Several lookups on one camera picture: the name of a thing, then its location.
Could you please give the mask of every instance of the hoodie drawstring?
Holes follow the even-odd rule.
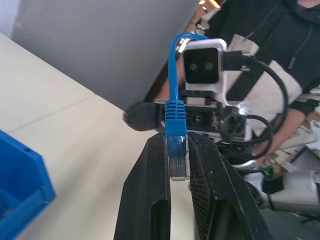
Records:
[[[288,69],[292,69],[294,67],[297,55],[301,51],[301,49],[305,46],[305,44],[308,42],[309,38],[312,35],[313,29],[314,29],[314,26],[311,23],[306,37],[304,38],[303,42],[300,44],[300,46],[294,52],[294,54],[293,54],[293,56],[292,56],[292,58],[290,60]]]
[[[270,10],[270,12],[264,17],[264,19],[262,20],[262,22],[259,24],[259,26],[257,26],[252,32],[250,32],[245,38],[244,40],[249,39],[253,34],[255,34],[256,31],[258,31],[264,24],[265,22],[268,20],[268,18],[270,17],[270,15],[276,10],[276,8],[279,6],[279,4],[282,1],[277,1],[275,3],[275,5],[273,6],[273,8]]]

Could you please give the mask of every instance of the person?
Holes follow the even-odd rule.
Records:
[[[273,137],[268,156],[319,105],[320,0],[227,0],[208,24],[207,37],[225,40],[228,51],[254,55],[269,65],[286,86],[290,109],[282,128]],[[182,58],[176,64],[178,82],[182,84]],[[277,122],[283,109],[282,95],[272,78],[259,67],[251,67],[248,72],[227,72],[227,89],[228,101],[245,101],[250,104],[252,114]],[[167,81],[156,99],[168,98]],[[260,122],[252,123],[257,136],[264,127]],[[259,154],[266,144],[257,145],[253,152]]]

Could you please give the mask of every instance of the blue ethernet cable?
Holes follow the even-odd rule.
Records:
[[[169,48],[168,80],[170,99],[165,103],[164,137],[170,178],[173,181],[184,181],[190,177],[186,111],[184,102],[179,99],[176,66],[176,46],[180,39],[205,40],[207,37],[192,33],[181,33],[172,39]]]

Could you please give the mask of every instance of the human arm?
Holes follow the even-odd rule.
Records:
[[[312,113],[318,105],[319,101],[314,99],[309,99],[304,102],[299,100],[294,101],[290,106],[288,115],[283,126],[273,136],[271,148],[265,154],[265,156],[257,160],[258,164],[262,164],[267,159],[268,155],[276,151],[277,148],[280,147],[283,142],[290,138],[295,133],[297,128],[305,121],[306,117],[310,113]],[[275,126],[279,122],[280,117],[281,115],[279,115],[275,120]],[[265,149],[266,145],[267,142],[262,142],[261,144],[257,145],[252,152],[258,155]]]
[[[289,109],[288,115],[285,119],[285,122],[283,126],[280,128],[280,130],[273,136],[272,145],[269,149],[269,151],[265,154],[265,156],[259,158],[258,164],[262,164],[266,157],[273,153],[281,144],[286,141],[292,134],[297,130],[297,128],[305,121],[306,115],[296,109]],[[258,155],[261,153],[267,146],[267,142],[262,142],[259,145],[257,145],[253,149],[253,153]]]

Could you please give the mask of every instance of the blue plastic bin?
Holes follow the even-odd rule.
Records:
[[[0,130],[0,240],[14,239],[54,198],[41,156]]]

